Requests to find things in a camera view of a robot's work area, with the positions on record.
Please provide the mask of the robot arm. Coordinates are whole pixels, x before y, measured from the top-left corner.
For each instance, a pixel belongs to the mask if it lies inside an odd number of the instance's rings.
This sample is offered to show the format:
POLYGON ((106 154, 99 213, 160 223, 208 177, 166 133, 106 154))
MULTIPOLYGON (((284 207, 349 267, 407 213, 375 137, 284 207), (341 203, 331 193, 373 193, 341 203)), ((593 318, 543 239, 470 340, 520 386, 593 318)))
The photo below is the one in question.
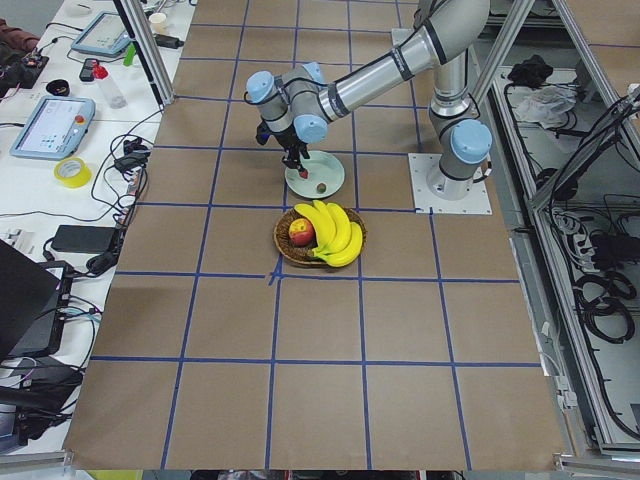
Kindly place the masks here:
POLYGON ((470 115, 466 54, 489 12, 487 1, 422 1, 405 40, 334 81, 325 80, 316 62, 282 75, 254 73, 244 100, 260 114, 257 142, 275 138, 284 150, 284 165, 307 178, 308 147, 326 138, 330 123, 426 70, 434 73, 430 116, 437 133, 445 134, 470 115))

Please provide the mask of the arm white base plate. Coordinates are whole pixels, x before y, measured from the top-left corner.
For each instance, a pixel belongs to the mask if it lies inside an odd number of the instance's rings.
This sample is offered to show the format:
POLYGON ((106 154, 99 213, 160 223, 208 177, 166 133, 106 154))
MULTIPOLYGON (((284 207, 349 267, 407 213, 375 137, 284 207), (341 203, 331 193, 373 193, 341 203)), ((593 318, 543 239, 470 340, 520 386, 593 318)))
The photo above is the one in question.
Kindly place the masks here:
POLYGON ((492 208, 483 171, 476 168, 471 179, 458 181, 440 170, 440 154, 410 153, 409 172, 414 209, 424 214, 491 215, 492 208))

